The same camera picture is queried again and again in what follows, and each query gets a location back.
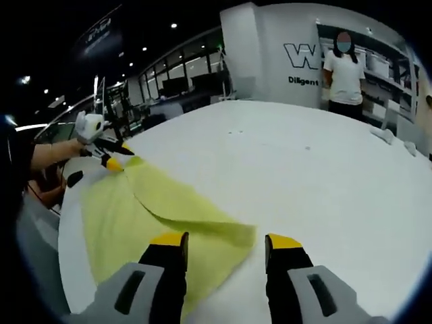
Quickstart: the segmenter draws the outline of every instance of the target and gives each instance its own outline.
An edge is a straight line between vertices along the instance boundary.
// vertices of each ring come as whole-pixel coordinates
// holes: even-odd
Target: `glass wall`
[[[161,57],[141,75],[144,99],[160,99],[162,95],[169,97],[172,86],[175,88],[176,84],[181,84],[180,89],[187,83],[189,92],[193,91],[196,88],[195,77],[218,72],[220,48],[223,48],[222,29],[216,28]],[[164,81],[169,82],[170,92],[164,91]]]

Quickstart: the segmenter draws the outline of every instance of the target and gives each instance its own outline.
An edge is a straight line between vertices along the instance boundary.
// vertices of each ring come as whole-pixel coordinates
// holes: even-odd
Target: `yellow cloth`
[[[133,157],[125,171],[97,182],[82,197],[84,235],[97,283],[138,262],[149,242],[166,232],[189,232],[186,316],[241,263],[255,228],[236,223],[193,188]]]

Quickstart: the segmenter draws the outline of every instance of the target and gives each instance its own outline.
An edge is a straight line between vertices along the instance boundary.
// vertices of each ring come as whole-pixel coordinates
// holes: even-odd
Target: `desk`
[[[279,103],[224,101],[171,119],[128,141],[137,155],[191,184],[235,219],[258,226],[250,257],[187,323],[270,323],[264,235],[303,243],[357,291],[371,315],[394,316],[432,247],[432,171],[395,139],[341,115]],[[75,190],[103,177],[95,170]],[[72,312],[93,299],[80,203],[67,190],[59,259]]]

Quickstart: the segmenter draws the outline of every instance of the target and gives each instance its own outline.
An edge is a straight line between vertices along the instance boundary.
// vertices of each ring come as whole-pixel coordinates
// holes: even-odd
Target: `black pants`
[[[344,103],[329,101],[329,111],[331,113],[337,113],[339,115],[359,120],[360,122],[364,121],[362,104],[347,105]]]

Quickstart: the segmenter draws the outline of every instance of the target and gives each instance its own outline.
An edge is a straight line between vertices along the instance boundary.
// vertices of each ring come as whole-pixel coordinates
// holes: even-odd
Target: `white tabletop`
[[[270,323],[264,235],[300,241],[357,291],[370,315],[392,318],[432,248],[432,170],[403,143],[340,115],[278,103],[225,101],[171,119],[128,141],[134,152],[191,184],[218,207],[258,226],[258,244],[187,323]],[[59,226],[63,287],[73,313],[96,290],[82,231],[79,191],[68,189]]]

